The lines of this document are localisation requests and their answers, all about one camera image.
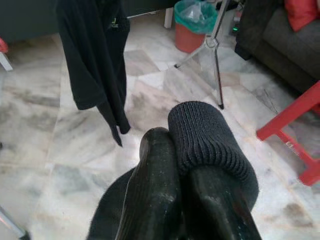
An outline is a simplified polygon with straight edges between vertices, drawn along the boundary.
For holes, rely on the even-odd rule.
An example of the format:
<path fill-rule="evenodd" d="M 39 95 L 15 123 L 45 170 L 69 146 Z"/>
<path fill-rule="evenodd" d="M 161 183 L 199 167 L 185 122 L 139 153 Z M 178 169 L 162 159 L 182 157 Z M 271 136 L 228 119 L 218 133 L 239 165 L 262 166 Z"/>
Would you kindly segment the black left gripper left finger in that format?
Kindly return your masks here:
<path fill-rule="evenodd" d="M 176 240 L 182 217 L 174 143 L 163 127 L 141 139 L 139 163 L 126 188 L 119 224 L 121 240 Z"/>

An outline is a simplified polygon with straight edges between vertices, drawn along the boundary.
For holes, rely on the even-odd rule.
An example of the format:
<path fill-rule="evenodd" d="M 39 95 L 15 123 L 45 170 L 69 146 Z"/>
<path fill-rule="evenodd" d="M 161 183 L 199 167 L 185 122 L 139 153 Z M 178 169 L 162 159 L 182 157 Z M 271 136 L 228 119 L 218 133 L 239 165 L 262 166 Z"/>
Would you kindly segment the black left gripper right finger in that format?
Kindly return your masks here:
<path fill-rule="evenodd" d="M 188 176 L 191 240 L 258 240 L 260 233 L 240 184 L 225 171 L 199 167 Z"/>

